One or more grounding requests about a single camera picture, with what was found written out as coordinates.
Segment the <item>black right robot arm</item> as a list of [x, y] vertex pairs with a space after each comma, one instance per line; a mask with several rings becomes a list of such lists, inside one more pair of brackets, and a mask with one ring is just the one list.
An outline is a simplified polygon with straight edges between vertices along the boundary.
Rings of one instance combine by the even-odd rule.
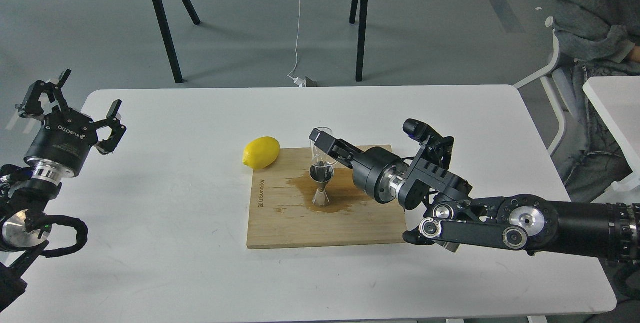
[[472, 186], [449, 171], [454, 138], [408, 119], [403, 131], [420, 148], [411, 160], [375, 146], [361, 150], [315, 128], [310, 140], [353, 172], [353, 182], [381, 204], [398, 201], [412, 211], [425, 206], [406, 243], [487, 247], [529, 255], [552, 252], [639, 264], [639, 205], [551, 201], [531, 194], [472, 198]]

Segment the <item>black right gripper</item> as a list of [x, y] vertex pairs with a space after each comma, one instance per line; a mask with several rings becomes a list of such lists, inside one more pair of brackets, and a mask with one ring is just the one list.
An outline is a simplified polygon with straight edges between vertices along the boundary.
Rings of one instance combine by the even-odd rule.
[[[398, 184], [409, 169], [402, 158], [380, 146], [363, 151], [318, 128], [312, 130], [309, 139], [322, 152], [353, 170], [355, 186], [376, 202], [386, 204], [397, 198]], [[320, 162], [320, 173], [333, 173], [334, 165]]]

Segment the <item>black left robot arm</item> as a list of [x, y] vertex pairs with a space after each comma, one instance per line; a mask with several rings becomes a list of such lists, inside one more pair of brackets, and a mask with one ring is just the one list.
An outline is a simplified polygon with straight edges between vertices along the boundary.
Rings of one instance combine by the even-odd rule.
[[62, 88], [71, 74], [67, 69], [57, 81], [34, 82], [22, 104], [21, 118], [37, 120], [41, 128], [28, 149], [25, 167], [1, 168], [0, 248], [21, 253], [0, 268], [0, 307], [7, 309], [26, 291], [23, 274], [38, 257], [54, 259], [82, 250], [89, 228], [82, 220], [62, 214], [46, 214], [47, 204], [61, 191], [62, 179], [77, 177], [89, 152], [112, 154], [126, 133], [115, 100], [103, 120], [95, 121], [72, 109]]

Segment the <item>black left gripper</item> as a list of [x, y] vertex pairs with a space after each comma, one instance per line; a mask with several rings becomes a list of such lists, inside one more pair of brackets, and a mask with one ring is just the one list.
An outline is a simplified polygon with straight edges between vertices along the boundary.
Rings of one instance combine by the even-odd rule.
[[[15, 106], [20, 118], [41, 121], [42, 127], [32, 142], [23, 161], [35, 166], [36, 161], [51, 161], [62, 165], [77, 177], [94, 146], [101, 155], [112, 154], [126, 133], [127, 127], [121, 124], [119, 109], [122, 100], [112, 102], [108, 114], [103, 120], [95, 121], [87, 115], [72, 115], [62, 93], [72, 70], [62, 72], [57, 82], [38, 80], [32, 84], [22, 104]], [[46, 95], [51, 104], [57, 103], [51, 113], [46, 115], [42, 108], [41, 97]], [[98, 141], [96, 130], [110, 128], [109, 138]]]

